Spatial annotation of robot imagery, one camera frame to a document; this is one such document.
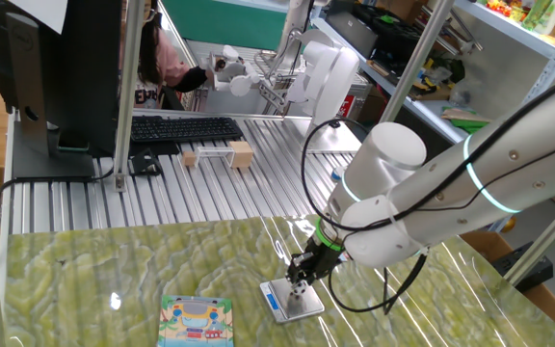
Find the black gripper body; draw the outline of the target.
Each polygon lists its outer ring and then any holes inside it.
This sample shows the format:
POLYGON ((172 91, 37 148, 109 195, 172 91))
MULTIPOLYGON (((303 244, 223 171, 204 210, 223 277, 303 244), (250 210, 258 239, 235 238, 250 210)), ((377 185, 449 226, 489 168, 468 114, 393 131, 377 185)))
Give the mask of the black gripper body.
POLYGON ((309 238, 300 262, 300 279, 308 284, 326 277, 329 272, 340 262, 339 256, 343 253, 340 245, 328 246, 322 241, 309 238))

